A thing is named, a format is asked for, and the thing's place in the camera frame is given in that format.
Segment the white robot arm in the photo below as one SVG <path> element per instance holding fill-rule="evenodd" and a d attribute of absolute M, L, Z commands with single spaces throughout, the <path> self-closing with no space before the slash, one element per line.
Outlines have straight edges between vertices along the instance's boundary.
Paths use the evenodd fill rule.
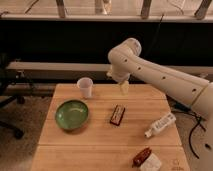
<path fill-rule="evenodd" d="M 133 75 L 206 118 L 198 171 L 213 171 L 213 82 L 144 60 L 139 57 L 141 50 L 135 38 L 112 48 L 108 53 L 110 77 L 123 83 Z"/>

